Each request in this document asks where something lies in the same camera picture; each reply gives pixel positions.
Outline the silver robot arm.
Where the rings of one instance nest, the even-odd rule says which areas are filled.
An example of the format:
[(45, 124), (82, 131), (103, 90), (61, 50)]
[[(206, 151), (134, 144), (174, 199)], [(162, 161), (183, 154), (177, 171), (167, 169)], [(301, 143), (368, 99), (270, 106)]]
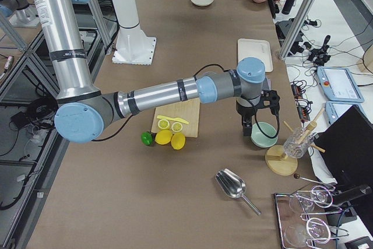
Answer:
[(269, 108), (273, 115), (279, 115), (280, 98), (276, 91), (263, 88), (265, 65), (253, 57), (222, 73), (193, 76), (128, 93), (102, 94), (92, 82), (73, 1), (88, 0), (34, 0), (60, 89), (54, 124), (65, 139), (98, 142), (103, 130), (117, 120), (195, 98), (212, 103), (235, 97), (246, 136), (251, 134), (259, 109)]

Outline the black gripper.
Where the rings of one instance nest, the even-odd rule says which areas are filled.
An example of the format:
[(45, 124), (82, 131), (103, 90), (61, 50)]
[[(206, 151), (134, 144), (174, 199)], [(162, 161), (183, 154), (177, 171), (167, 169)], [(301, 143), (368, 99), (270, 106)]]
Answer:
[(242, 134), (243, 136), (251, 136), (252, 134), (252, 117), (260, 109), (269, 108), (271, 113), (279, 119), (279, 95), (276, 90), (264, 90), (259, 99), (259, 103), (255, 106), (240, 105), (236, 102), (236, 109), (241, 116)]

